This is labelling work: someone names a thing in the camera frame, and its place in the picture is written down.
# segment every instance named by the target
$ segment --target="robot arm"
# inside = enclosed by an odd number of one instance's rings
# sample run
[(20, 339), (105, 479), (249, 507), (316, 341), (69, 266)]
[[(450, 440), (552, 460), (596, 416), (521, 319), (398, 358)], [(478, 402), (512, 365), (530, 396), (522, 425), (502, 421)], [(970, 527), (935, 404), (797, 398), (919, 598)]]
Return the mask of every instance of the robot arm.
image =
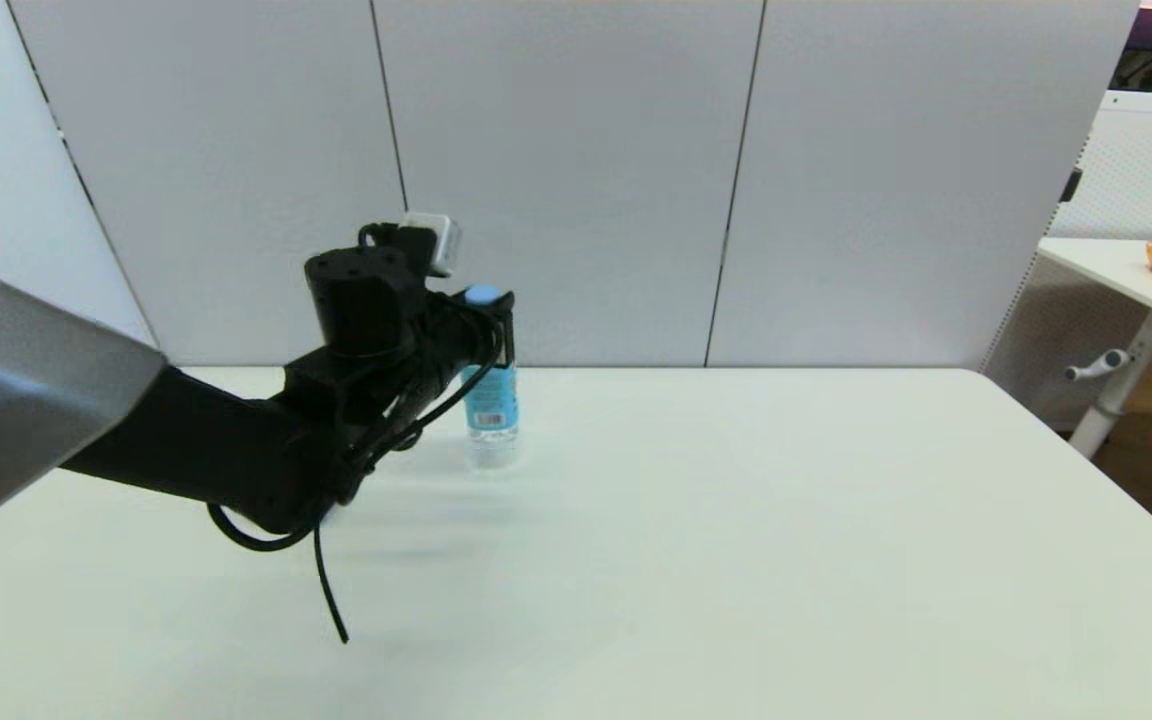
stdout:
[[(268, 400), (0, 283), (0, 503), (61, 465), (206, 502), (253, 550), (300, 541), (472, 387), (417, 419), (465, 365), (482, 377), (511, 358), (511, 293), (472, 306), (425, 288), (449, 272), (454, 228), (367, 225), (358, 245), (308, 260), (325, 346), (285, 366)], [(221, 507), (282, 537), (248, 538)]]

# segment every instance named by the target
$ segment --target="desk leg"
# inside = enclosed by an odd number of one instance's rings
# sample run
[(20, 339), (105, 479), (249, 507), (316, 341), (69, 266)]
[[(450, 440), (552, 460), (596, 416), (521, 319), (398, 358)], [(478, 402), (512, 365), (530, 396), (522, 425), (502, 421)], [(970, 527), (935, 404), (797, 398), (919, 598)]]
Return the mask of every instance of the desk leg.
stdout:
[(1084, 457), (1091, 458), (1100, 450), (1105, 438), (1123, 416), (1128, 397), (1132, 395), (1135, 386), (1152, 361), (1152, 310), (1149, 310), (1146, 319), (1140, 323), (1132, 344), (1128, 347), (1128, 354), (1132, 355), (1132, 361), (1111, 376), (1111, 381), (1105, 384), (1101, 395), (1087, 408), (1087, 414), (1083, 415), (1078, 427), (1074, 430), (1074, 437), (1069, 438), (1070, 446)]

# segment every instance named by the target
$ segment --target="white desk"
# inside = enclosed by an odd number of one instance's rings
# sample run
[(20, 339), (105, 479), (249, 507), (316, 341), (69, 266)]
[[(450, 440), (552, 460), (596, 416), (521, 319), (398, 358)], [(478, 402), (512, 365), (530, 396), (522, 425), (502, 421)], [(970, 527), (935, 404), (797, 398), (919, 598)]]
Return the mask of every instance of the white desk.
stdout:
[(1135, 334), (1132, 344), (1126, 348), (1132, 355), (1132, 363), (1119, 370), (1105, 384), (1101, 395), (1083, 415), (1074, 430), (1070, 445), (1083, 455), (1092, 457), (1105, 442), (1114, 424), (1123, 416), (1126, 401), (1144, 370), (1152, 361), (1152, 272), (1144, 252), (1143, 241), (1135, 240), (1070, 240), (1043, 238), (1038, 255), (1064, 265), (1112, 290), (1139, 302), (1149, 308), (1146, 319)]
[[(274, 370), (200, 373), (251, 396)], [(1152, 717), (1152, 518), (961, 370), (525, 370), (310, 544), (53, 473), (0, 510), (0, 717)]]

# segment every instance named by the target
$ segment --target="plastic bottle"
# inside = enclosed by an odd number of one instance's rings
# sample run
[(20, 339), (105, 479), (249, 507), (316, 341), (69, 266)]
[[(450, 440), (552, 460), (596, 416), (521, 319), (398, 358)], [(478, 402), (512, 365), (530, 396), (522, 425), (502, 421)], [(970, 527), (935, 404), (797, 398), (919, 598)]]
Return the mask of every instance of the plastic bottle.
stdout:
[[(490, 305), (500, 297), (499, 288), (472, 285), (465, 290), (470, 305)], [(462, 370), (461, 381), (467, 382), (479, 366)], [(470, 465), (472, 468), (503, 468), (517, 456), (518, 395), (517, 376), (513, 363), (495, 366), (465, 396), (465, 416), (470, 425)]]

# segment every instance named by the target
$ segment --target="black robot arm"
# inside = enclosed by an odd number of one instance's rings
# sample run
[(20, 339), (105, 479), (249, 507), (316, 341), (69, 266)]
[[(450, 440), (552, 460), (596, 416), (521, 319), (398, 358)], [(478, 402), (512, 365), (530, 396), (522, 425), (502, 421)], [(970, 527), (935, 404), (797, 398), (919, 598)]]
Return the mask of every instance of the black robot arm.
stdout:
[[(132, 412), (63, 467), (210, 506), (227, 536), (253, 550), (291, 546), (389, 450), (476, 382), (420, 418), (465, 365), (511, 358), (513, 295), (492, 306), (426, 290), (438, 233), (367, 225), (358, 245), (305, 264), (325, 346), (285, 365), (268, 400), (243, 400), (166, 366)], [(274, 541), (238, 532), (222, 508)]]

